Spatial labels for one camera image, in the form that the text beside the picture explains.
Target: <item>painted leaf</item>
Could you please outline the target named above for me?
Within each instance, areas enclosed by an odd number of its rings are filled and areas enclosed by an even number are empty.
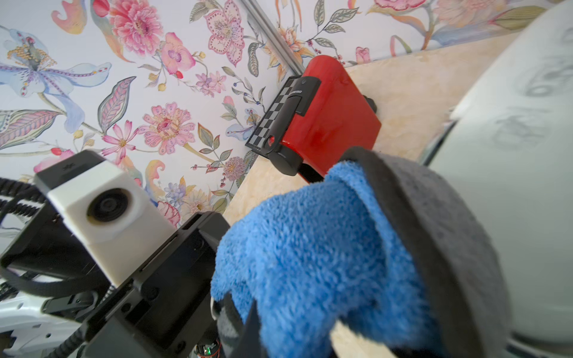
[[[7,124],[6,129],[0,133],[0,149],[38,138],[43,131],[52,126],[54,119],[60,114],[60,112],[36,109],[0,111],[0,119]]]
[[[221,156],[219,157],[221,161],[227,160],[231,156],[232,151],[233,151],[232,149],[229,149],[228,151],[224,151],[223,153],[221,153]]]
[[[266,86],[264,86],[263,88],[261,88],[260,91],[258,91],[258,101],[262,103],[262,93],[265,90]]]
[[[221,198],[215,202],[213,205],[213,210],[217,213],[223,214],[227,208],[227,198]]]
[[[149,64],[141,65],[141,66],[139,66],[138,68],[144,68],[144,69],[146,69],[146,70],[150,70],[150,71],[154,71],[154,72],[160,71],[159,68],[157,68],[157,67],[155,67],[155,66],[152,66],[152,65],[149,65]]]
[[[159,179],[159,169],[164,171],[165,164],[161,160],[157,159],[150,161],[149,164],[147,164],[147,168],[145,169],[145,191],[154,201],[157,201],[158,198],[165,195],[165,192],[154,183],[155,179]]]
[[[219,148],[219,145],[221,144],[219,137],[220,136],[216,136],[215,139],[213,139],[213,149]]]
[[[404,50],[406,51],[406,53],[412,53],[412,48],[410,48],[408,46],[408,44],[400,37],[397,35],[392,35],[392,37],[390,37],[390,54],[392,55],[392,57],[396,57],[396,40],[398,40],[402,46],[404,46]]]
[[[197,134],[203,144],[213,148],[213,134],[207,128],[203,127],[201,123],[197,123]]]
[[[83,143],[82,146],[85,145],[85,142],[87,142],[88,140],[90,140],[91,138],[93,138],[94,135],[96,135],[94,132],[90,132],[90,133],[86,134],[86,135],[84,136],[84,143]]]
[[[320,26],[324,23],[324,0],[318,0],[315,5],[315,23]]]
[[[405,10],[405,11],[396,11],[394,9],[392,9],[392,7],[381,7],[380,5],[374,4],[372,5],[371,8],[368,9],[368,11],[366,12],[366,14],[370,14],[370,13],[379,13],[379,14],[384,14],[384,15],[396,15],[398,13],[400,14],[405,14],[405,13],[409,13],[411,11],[411,9]]]
[[[107,96],[98,107],[97,120],[104,133],[107,133],[108,129],[125,114],[129,99],[129,85],[134,79],[135,76],[127,77],[119,81],[113,86],[109,96]]]
[[[209,12],[209,8],[205,5],[204,2],[198,2],[193,6],[193,10],[191,10],[191,14],[189,15],[189,22],[199,20],[203,15]]]
[[[335,23],[331,23],[330,25],[328,25],[326,29],[324,29],[324,31],[326,31],[329,34],[334,34],[335,32],[346,32],[344,31],[342,26],[337,25]]]
[[[243,158],[243,160],[245,161],[245,165],[247,167],[247,170],[251,169],[251,167],[254,164],[254,161],[258,158],[258,154],[256,154],[253,151],[248,151],[247,154],[245,154],[245,157]]]
[[[254,77],[258,77],[257,49],[258,49],[258,42],[253,42],[252,44],[249,45],[249,62],[247,63],[247,67],[249,68],[249,72]]]
[[[251,30],[254,32],[254,36],[258,37],[260,32],[257,26],[257,22],[253,20],[253,17],[250,14],[247,14],[247,23],[249,24]]]
[[[489,22],[508,30],[521,30],[527,27],[547,9],[539,6],[520,6],[507,10],[491,19]]]
[[[157,76],[153,81],[149,82],[146,87],[155,87],[157,86],[157,82],[159,82],[159,76]]]
[[[292,0],[295,3],[296,11],[299,13],[299,22],[300,22],[300,30],[303,30],[303,14],[300,11],[300,3],[299,0]]]
[[[245,180],[246,175],[243,174],[241,175],[241,177],[239,179],[237,179],[237,181],[235,182],[235,184],[237,185],[237,188],[241,187],[241,184],[243,183],[243,180]]]
[[[230,103],[223,103],[223,106],[229,113],[233,115],[233,118],[237,117],[237,109]]]
[[[62,7],[66,12],[66,19],[62,19],[62,14],[54,10],[52,11],[52,20],[69,34],[81,34],[88,21],[84,0],[72,0],[71,3],[62,1]]]
[[[223,71],[228,74],[229,76],[233,76],[236,77],[237,75],[235,74],[235,72],[233,70],[231,70],[230,68],[228,68],[227,66],[223,66],[221,67],[223,69]]]
[[[407,25],[412,26],[420,33],[420,35],[426,35],[426,28],[422,21],[419,18],[413,16],[404,16],[404,15],[392,15],[393,19],[398,20],[401,23],[405,23]]]
[[[245,77],[245,81],[243,82],[243,84],[245,85],[245,88],[249,90],[249,92],[253,91],[253,86],[251,86],[249,80]]]
[[[90,1],[90,13],[92,15],[93,23],[101,30],[101,33],[104,35],[105,41],[107,42],[109,48],[115,53],[116,56],[124,60],[125,62],[133,63],[133,61],[128,60],[123,56],[123,45],[119,42],[117,36],[113,34],[112,26],[109,23],[109,19],[107,17],[100,17],[96,14],[93,8],[94,0]]]
[[[212,193],[213,193],[213,195],[216,195],[216,196],[224,196],[224,195],[227,195],[229,192],[221,189],[221,190],[212,191]]]
[[[219,4],[216,0],[205,0],[205,5],[210,9],[223,9],[221,4]]]
[[[330,22],[347,22],[356,15],[358,7],[355,9],[339,9],[330,16]]]
[[[234,120],[235,116],[233,116],[231,113],[223,113],[221,115],[221,118],[223,118],[224,120]]]
[[[326,38],[318,37],[315,38],[315,41],[322,47],[332,47],[333,49],[336,49],[336,46],[332,43],[332,41],[327,40]]]

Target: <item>blue microfiber towel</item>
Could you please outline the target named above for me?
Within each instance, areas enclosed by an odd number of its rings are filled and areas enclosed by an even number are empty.
[[[271,358],[327,357],[337,319],[390,348],[444,352],[412,257],[355,163],[231,227],[211,283],[215,300],[227,292],[243,321],[257,300]]]

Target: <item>leaf pattern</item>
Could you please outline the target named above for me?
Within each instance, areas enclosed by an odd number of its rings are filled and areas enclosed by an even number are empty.
[[[318,38],[315,38],[315,41],[322,47],[330,47],[333,49],[336,48],[336,46],[332,43],[332,41],[330,41],[326,38],[318,37]]]
[[[324,0],[318,0],[315,6],[315,23],[320,26],[324,23]]]
[[[209,8],[204,2],[198,2],[193,6],[193,10],[191,10],[191,14],[189,15],[189,22],[197,21],[203,15],[209,12]]]
[[[129,85],[134,79],[135,76],[119,81],[98,107],[97,119],[104,133],[107,133],[108,129],[125,114],[129,99]]]
[[[258,59],[257,59],[257,49],[258,49],[258,42],[253,42],[249,45],[249,61],[247,63],[247,67],[249,68],[249,72],[254,76],[258,77]]]
[[[207,128],[203,127],[201,123],[197,124],[197,134],[199,135],[199,139],[203,142],[204,145],[212,148],[213,147],[213,134]]]
[[[330,16],[330,22],[347,22],[356,15],[356,12],[358,12],[358,8],[336,10],[332,16]]]
[[[213,205],[213,210],[217,213],[224,213],[227,208],[227,198],[221,198],[217,200],[215,205]]]
[[[54,119],[60,114],[62,113],[35,109],[0,111],[3,127],[6,128],[0,133],[0,150],[38,138],[52,126]]]
[[[346,32],[344,31],[344,29],[342,28],[342,26],[337,25],[335,23],[331,23],[330,25],[328,25],[324,31],[326,31],[329,34],[334,34],[335,32]]]

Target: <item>pink peony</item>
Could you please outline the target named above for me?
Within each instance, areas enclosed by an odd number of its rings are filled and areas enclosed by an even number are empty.
[[[37,166],[34,167],[34,173],[41,172],[45,168],[51,167],[52,165],[59,163],[62,160],[73,156],[74,154],[75,153],[72,152],[71,150],[67,150],[67,151],[61,152],[61,154],[56,156],[55,158],[52,156],[49,158],[46,158],[46,159],[42,160]]]
[[[233,0],[227,0],[223,11],[216,10],[205,16],[207,27],[213,35],[209,38],[209,49],[218,54],[227,54],[234,65],[243,57],[243,28],[241,13]]]
[[[130,142],[135,135],[138,133],[138,128],[134,130],[134,132],[131,132],[131,127],[132,127],[132,123],[130,121],[125,121],[125,125],[123,127],[124,132],[121,131],[121,128],[119,128],[119,126],[117,124],[113,125],[113,131],[115,133],[115,135],[117,136],[117,138],[114,138],[112,136],[103,136],[102,139],[104,140],[104,142],[109,143],[109,144],[115,144],[114,147],[111,148],[106,148],[104,150],[101,151],[101,154],[103,156],[106,155],[110,155],[111,153],[116,153],[117,152],[117,157],[115,159],[115,164],[119,165],[119,163],[121,163],[121,160],[123,158],[125,158],[125,152],[126,149],[129,149],[130,151],[135,150],[135,145],[131,145],[131,144],[127,144],[128,142]]]
[[[229,158],[225,163],[225,167],[223,168],[223,173],[230,181],[234,181],[239,179],[247,170],[247,166],[243,161],[243,158],[239,156],[234,156]]]
[[[157,209],[173,226],[177,227],[177,224],[181,220],[181,215],[176,208],[166,202],[157,202]]]
[[[109,23],[121,43],[141,57],[155,54],[163,35],[157,9],[147,0],[113,0],[112,6]]]
[[[440,21],[464,27],[486,21],[506,7],[507,0],[438,0],[434,13]]]
[[[370,49],[368,47],[366,48],[357,47],[356,63],[362,65],[362,64],[368,64],[370,62],[372,62],[372,60],[370,59]]]
[[[191,133],[195,129],[195,123],[189,122],[191,114],[177,108],[177,103],[168,103],[163,109],[160,105],[151,107],[153,117],[144,115],[143,120],[150,125],[142,125],[138,128],[139,134],[144,134],[145,143],[150,147],[159,146],[159,154],[172,154],[175,145],[185,145],[195,141]]]
[[[426,0],[374,0],[374,2],[380,7],[391,7],[396,11],[404,11],[415,9],[425,3]]]
[[[168,32],[165,35],[165,41],[166,44],[161,50],[161,60],[169,74],[174,74],[177,70],[186,71],[195,66],[195,59],[175,33]]]

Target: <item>checkerboard pattern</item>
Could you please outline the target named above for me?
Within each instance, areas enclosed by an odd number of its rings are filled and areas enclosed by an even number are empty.
[[[299,76],[289,77],[284,86],[282,86],[277,97],[274,99],[273,104],[265,113],[265,116],[257,124],[253,134],[246,143],[246,146],[256,149],[262,148],[266,134],[269,132],[270,126],[273,124],[274,119],[277,117],[278,112],[281,110],[282,105],[287,101],[289,94]]]

